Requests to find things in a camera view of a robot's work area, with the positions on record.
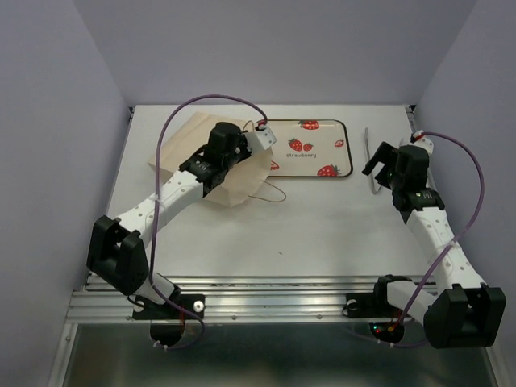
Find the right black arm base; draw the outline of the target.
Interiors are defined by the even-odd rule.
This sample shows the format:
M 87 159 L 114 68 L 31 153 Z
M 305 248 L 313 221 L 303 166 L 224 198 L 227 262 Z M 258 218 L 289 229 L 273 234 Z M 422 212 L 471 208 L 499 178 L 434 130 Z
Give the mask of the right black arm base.
M 369 319 L 369 336 L 373 342 L 392 348 L 419 347 L 425 343 L 402 343 L 405 328 L 399 323 L 402 310 L 389 303 L 379 302 L 374 292 L 346 293 L 342 315 L 350 319 Z

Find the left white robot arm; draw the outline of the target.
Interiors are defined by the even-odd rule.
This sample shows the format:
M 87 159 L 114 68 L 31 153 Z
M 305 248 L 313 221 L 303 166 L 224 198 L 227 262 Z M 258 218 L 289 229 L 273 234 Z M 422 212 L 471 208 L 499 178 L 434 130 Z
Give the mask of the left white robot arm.
M 87 268 L 125 296 L 150 302 L 159 316 L 178 312 L 179 288 L 154 273 L 158 232 L 188 206 L 221 185 L 238 163 L 267 150 L 275 138 L 269 127 L 245 131 L 216 123 L 208 141 L 156 192 L 116 218 L 103 215 L 93 225 Z

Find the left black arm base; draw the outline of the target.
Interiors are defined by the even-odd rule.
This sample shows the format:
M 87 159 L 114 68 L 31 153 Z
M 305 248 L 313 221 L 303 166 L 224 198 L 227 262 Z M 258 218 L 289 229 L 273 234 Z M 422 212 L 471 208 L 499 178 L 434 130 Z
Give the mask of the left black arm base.
M 132 319 L 150 322 L 149 336 L 153 347 L 172 351 L 192 347 L 204 335 L 206 325 L 204 294 L 172 296 L 179 309 L 168 303 L 158 305 L 141 296 L 128 296 L 132 304 Z

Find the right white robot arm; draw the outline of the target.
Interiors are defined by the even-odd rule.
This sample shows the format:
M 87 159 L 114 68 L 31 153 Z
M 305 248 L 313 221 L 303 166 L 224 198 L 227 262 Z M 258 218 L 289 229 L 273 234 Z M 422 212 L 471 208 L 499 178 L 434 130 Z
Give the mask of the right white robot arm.
M 447 220 L 442 198 L 429 187 L 432 148 L 424 139 L 398 148 L 383 142 L 364 167 L 364 175 L 369 175 L 382 166 L 375 179 L 390 190 L 394 208 L 429 264 L 419 283 L 404 276 L 380 277 L 371 305 L 379 314 L 399 309 L 400 322 L 413 318 L 436 349 L 490 347 L 506 296 L 473 268 Z

